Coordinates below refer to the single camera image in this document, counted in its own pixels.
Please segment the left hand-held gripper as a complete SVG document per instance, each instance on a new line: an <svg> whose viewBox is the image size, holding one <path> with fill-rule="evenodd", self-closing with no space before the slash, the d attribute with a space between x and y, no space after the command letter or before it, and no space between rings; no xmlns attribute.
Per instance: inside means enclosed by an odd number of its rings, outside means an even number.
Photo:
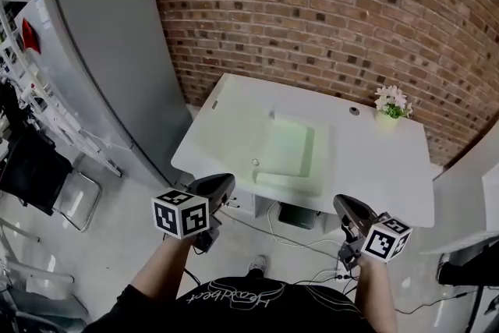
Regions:
<svg viewBox="0 0 499 333"><path fill-rule="evenodd" d="M193 238L194 248L206 253L221 226L214 214L230 200L234 188L230 173L196 179L184 190L169 188L151 199L154 225L167 236Z"/></svg>

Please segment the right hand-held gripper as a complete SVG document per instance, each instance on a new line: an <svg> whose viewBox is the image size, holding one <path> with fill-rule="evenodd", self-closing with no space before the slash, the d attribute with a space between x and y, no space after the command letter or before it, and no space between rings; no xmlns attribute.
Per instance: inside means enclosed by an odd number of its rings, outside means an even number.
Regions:
<svg viewBox="0 0 499 333"><path fill-rule="evenodd" d="M362 255L389 262L403 251L412 233L412 228L403 221L387 212L377 214L354 197L338 194L333 205L345 233L338 260L347 271L357 266Z"/></svg>

